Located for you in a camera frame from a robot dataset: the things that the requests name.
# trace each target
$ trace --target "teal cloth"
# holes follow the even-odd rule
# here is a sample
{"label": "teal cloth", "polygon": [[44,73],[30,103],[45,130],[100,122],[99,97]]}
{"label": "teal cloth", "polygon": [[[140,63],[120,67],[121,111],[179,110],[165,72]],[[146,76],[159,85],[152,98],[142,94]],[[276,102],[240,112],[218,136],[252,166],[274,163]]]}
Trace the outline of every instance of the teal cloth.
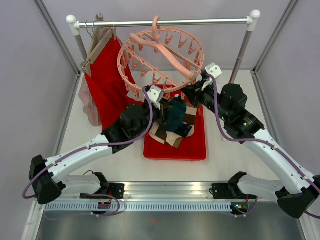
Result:
{"label": "teal cloth", "polygon": [[171,100],[171,105],[173,108],[168,113],[168,118],[165,123],[161,125],[161,130],[166,132],[176,131],[179,125],[182,123],[187,111],[187,102],[186,100],[182,100],[180,96],[174,97]]}

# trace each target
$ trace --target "gray floor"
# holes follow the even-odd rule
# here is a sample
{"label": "gray floor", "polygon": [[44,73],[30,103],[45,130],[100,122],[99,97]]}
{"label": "gray floor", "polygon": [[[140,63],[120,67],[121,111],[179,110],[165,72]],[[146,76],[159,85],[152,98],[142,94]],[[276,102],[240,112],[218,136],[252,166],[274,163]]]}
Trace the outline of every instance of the gray floor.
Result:
{"label": "gray floor", "polygon": [[[58,218],[75,212],[47,212]],[[123,212],[115,216],[42,219],[38,240],[301,240],[300,222],[275,204],[246,218],[210,212]]]}

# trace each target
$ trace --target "robotic arm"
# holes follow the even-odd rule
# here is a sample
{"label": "robotic arm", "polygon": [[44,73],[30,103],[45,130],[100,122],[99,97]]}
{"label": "robotic arm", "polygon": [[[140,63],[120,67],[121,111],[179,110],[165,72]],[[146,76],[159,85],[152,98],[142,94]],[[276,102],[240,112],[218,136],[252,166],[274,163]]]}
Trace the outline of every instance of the robotic arm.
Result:
{"label": "robotic arm", "polygon": [[[216,115],[221,134],[224,133],[220,119],[223,121],[224,128],[232,137],[225,135],[225,138],[239,142],[254,152],[281,180],[278,183],[238,172],[229,180],[229,190],[235,196],[242,193],[276,202],[288,215],[300,218],[319,196],[317,188],[320,187],[320,176],[314,176],[290,157],[264,129],[264,125],[245,109],[248,97],[239,85],[227,84],[221,94],[217,92],[213,76],[207,75],[215,75],[217,71],[220,68],[211,64],[202,72],[201,81],[188,85],[182,92],[195,107],[202,104]],[[48,159],[41,155],[32,159],[29,185],[32,185],[39,204],[50,203],[61,195],[80,194],[80,197],[88,198],[84,193],[108,193],[109,183],[102,173],[95,172],[86,176],[70,174],[99,158],[125,149],[137,138],[143,137],[155,121],[164,118],[163,91],[151,86],[147,88],[146,94],[152,106],[146,102],[143,105],[129,105],[112,126],[82,146]]]}

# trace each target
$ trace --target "gray wall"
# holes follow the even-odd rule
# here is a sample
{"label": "gray wall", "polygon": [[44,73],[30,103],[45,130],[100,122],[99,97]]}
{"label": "gray wall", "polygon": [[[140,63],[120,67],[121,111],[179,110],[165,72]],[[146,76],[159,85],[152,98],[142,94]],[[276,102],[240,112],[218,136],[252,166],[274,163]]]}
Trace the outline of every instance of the gray wall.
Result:
{"label": "gray wall", "polygon": [[54,153],[75,73],[32,0],[2,1],[0,22],[0,238],[18,240],[31,159]]}
{"label": "gray wall", "polygon": [[[320,1],[300,1],[259,71],[279,140],[320,174]],[[311,209],[320,215],[320,200]]]}
{"label": "gray wall", "polygon": [[[142,21],[152,20],[159,15],[163,20],[169,19],[205,19],[245,17],[254,9],[261,11],[252,41],[248,46],[242,67],[253,68],[262,53],[269,37],[275,29],[289,0],[43,0],[56,23],[61,35],[72,53],[80,63],[82,58],[75,39],[66,23],[66,16],[75,15],[79,21],[92,22],[97,13],[104,14],[106,21]],[[118,28],[117,34],[125,42],[130,33],[138,33],[148,27]],[[215,62],[222,68],[233,68],[242,39],[245,25],[206,25],[179,28],[193,34],[202,44],[205,63]],[[86,47],[90,36],[81,30]],[[172,69],[168,61],[156,62],[157,68]]]}

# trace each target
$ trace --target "metal hook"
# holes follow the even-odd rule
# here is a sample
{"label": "metal hook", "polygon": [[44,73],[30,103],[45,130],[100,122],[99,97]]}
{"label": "metal hook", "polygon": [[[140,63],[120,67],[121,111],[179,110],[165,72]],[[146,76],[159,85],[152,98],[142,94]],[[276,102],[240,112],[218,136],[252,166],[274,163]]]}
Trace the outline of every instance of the metal hook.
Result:
{"label": "metal hook", "polygon": [[92,35],[90,34],[90,32],[88,31],[87,22],[88,22],[88,21],[85,20],[85,23],[84,23],[84,24],[85,24],[85,30],[86,30],[86,32],[90,35],[90,37],[91,37],[91,39],[92,39],[93,37],[92,37]]}
{"label": "metal hook", "polygon": [[99,37],[99,35],[96,34],[95,31],[94,31],[94,25],[95,25],[95,22],[96,22],[96,21],[97,21],[97,20],[93,21],[92,27],[91,27],[91,31],[92,31],[92,35],[94,34],[94,35],[96,35],[97,37]]}

